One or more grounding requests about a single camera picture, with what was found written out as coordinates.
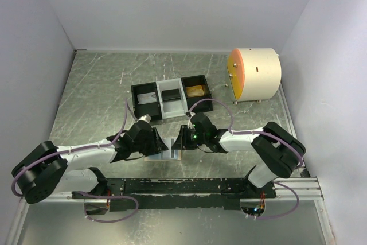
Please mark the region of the tan leather card holder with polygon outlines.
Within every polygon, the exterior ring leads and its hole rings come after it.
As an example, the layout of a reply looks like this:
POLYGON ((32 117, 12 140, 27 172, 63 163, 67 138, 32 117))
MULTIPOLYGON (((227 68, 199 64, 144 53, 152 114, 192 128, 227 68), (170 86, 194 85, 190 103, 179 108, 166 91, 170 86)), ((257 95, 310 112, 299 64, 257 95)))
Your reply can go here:
POLYGON ((144 158, 144 162, 156 162, 156 161, 180 161, 182 158, 181 150, 173 150, 171 147, 175 142, 174 138, 164 138, 163 139, 165 145, 168 147, 168 150, 163 151, 158 154, 154 154, 144 158))

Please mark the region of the three-compartment black white tray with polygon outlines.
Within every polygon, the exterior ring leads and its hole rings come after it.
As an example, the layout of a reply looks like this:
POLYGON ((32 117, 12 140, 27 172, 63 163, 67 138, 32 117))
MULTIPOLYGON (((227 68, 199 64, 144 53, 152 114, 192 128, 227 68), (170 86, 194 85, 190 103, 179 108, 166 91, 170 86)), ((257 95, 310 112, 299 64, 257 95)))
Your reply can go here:
POLYGON ((152 121, 158 121, 181 117, 188 111, 213 111, 205 75, 133 85, 131 94, 136 118, 149 115, 152 121))

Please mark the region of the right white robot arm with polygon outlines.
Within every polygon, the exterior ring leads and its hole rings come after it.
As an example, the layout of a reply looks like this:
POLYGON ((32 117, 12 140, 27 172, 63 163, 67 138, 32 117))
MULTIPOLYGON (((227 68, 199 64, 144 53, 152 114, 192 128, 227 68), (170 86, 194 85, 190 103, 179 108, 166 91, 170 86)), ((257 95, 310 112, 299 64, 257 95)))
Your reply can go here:
POLYGON ((254 130, 232 131, 218 129, 203 113, 190 117, 188 125, 182 125, 173 150, 195 150, 205 145, 211 153, 254 151, 261 159, 245 177, 244 193, 257 197, 263 186, 276 178, 289 178, 303 165, 305 146, 275 122, 254 130))

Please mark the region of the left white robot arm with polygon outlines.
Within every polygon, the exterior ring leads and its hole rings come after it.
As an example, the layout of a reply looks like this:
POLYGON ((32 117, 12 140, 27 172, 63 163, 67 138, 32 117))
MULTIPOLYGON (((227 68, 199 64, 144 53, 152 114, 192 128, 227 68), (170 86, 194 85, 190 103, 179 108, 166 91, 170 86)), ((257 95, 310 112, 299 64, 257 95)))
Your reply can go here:
POLYGON ((56 146, 46 141, 12 170, 11 190, 29 204, 62 192, 82 192, 99 199, 111 193, 98 168, 101 164, 128 161, 132 153, 147 157, 166 150, 157 129, 143 120, 128 130, 81 146, 56 146))

